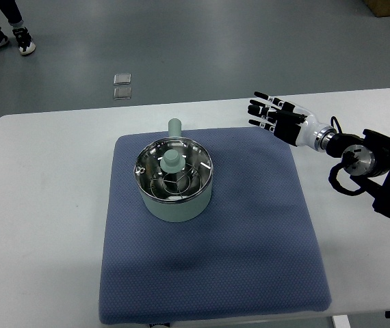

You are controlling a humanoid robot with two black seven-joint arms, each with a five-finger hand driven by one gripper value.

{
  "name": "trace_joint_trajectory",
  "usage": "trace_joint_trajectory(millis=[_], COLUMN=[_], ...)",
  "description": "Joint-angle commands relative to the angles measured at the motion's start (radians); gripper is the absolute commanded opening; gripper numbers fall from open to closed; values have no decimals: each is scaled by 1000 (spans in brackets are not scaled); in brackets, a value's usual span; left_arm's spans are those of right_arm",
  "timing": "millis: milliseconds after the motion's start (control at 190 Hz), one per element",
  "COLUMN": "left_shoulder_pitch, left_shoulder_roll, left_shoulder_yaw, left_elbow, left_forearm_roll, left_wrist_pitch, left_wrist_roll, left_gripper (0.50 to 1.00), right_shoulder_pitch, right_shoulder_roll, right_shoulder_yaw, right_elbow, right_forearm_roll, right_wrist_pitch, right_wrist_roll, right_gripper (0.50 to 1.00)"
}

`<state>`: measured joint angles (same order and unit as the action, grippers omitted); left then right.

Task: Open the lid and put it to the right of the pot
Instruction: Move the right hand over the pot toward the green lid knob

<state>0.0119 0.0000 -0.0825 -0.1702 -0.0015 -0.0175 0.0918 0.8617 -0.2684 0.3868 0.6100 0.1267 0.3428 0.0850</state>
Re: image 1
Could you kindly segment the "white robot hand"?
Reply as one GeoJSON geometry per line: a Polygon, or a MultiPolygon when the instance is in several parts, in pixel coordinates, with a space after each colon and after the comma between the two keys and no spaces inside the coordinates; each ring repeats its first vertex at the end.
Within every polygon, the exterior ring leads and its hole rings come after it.
{"type": "Polygon", "coordinates": [[[275,137],[291,146],[308,146],[316,151],[325,151],[328,140],[335,134],[332,126],[319,122],[314,113],[286,100],[258,91],[254,92],[254,96],[269,104],[251,99],[248,113],[262,119],[276,119],[276,124],[257,120],[249,120],[249,124],[275,131],[275,137]]]}

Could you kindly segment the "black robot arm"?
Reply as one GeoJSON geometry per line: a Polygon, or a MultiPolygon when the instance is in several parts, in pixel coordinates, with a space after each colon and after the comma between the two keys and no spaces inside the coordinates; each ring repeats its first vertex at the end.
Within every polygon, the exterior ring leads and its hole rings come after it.
{"type": "Polygon", "coordinates": [[[368,193],[375,212],[390,218],[390,137],[365,129],[363,136],[344,133],[335,116],[321,123],[311,111],[255,92],[250,101],[248,122],[271,132],[291,146],[308,146],[339,159],[328,181],[338,193],[358,196],[368,193]]]}

